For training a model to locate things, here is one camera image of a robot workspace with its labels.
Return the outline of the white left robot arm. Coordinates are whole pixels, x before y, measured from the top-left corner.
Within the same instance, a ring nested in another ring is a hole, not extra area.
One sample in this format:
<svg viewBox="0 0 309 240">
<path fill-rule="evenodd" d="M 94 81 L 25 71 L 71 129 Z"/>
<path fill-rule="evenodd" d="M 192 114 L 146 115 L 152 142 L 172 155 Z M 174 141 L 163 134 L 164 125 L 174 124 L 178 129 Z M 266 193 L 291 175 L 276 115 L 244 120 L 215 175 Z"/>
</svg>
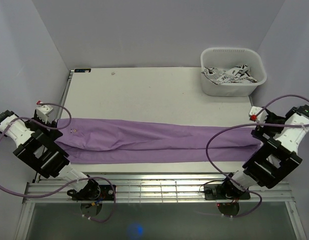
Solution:
<svg viewBox="0 0 309 240">
<path fill-rule="evenodd" d="M 57 122 L 49 122 L 48 113 L 35 110 L 30 120 L 18 119 L 13 111 L 0 114 L 0 134 L 4 134 L 16 144 L 13 154 L 45 178 L 62 178 L 70 183 L 67 195 L 74 201 L 95 201 L 101 197 L 101 188 L 93 180 L 85 178 L 84 173 L 74 169 L 69 155 L 55 142 L 63 134 L 56 130 Z"/>
</svg>

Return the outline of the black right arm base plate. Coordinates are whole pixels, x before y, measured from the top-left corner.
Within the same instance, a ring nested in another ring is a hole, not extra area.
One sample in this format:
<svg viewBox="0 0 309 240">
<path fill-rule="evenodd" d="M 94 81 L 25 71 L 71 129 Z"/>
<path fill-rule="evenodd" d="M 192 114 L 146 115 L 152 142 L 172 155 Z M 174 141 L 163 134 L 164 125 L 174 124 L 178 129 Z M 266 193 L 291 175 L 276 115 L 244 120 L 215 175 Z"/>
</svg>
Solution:
<svg viewBox="0 0 309 240">
<path fill-rule="evenodd" d="M 228 187 L 224 184 L 206 183 L 199 188 L 204 193 L 205 200 L 250 200 L 248 192 L 238 190 L 236 187 Z"/>
</svg>

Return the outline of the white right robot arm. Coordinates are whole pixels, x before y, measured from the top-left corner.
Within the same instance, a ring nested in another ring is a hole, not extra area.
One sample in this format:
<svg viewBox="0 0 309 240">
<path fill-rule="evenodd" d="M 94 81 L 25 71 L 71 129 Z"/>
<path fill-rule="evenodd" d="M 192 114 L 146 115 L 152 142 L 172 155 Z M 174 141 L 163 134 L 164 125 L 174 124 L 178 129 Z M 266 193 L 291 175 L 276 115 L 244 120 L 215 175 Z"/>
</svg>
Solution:
<svg viewBox="0 0 309 240">
<path fill-rule="evenodd" d="M 254 185 L 271 189 L 302 163 L 298 147 L 309 132 L 308 105 L 293 107 L 284 117 L 254 106 L 249 116 L 259 123 L 251 134 L 262 146 L 242 170 L 231 173 L 221 184 L 220 193 L 227 199 L 241 198 Z"/>
</svg>

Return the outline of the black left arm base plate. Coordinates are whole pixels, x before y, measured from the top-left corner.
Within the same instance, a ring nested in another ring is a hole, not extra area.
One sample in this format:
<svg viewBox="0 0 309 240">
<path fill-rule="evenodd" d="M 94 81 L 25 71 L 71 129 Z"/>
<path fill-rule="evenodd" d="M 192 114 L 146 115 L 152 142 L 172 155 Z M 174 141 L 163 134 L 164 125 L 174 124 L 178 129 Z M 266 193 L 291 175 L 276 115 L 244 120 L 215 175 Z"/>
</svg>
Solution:
<svg viewBox="0 0 309 240">
<path fill-rule="evenodd" d="M 75 189 L 71 189 L 67 191 L 67 195 L 71 197 L 73 201 L 113 201 L 115 188 L 114 190 L 110 185 L 86 185 L 80 191 L 76 191 Z"/>
</svg>

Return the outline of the purple trousers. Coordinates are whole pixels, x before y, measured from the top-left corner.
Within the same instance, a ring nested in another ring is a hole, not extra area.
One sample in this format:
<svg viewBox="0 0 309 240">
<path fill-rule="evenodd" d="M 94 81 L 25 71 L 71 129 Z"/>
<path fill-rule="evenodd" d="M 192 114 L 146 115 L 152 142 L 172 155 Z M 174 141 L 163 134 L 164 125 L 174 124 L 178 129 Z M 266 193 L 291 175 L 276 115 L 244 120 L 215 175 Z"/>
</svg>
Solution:
<svg viewBox="0 0 309 240">
<path fill-rule="evenodd" d="M 245 162 L 261 143 L 242 127 L 74 118 L 55 142 L 73 164 Z"/>
</svg>

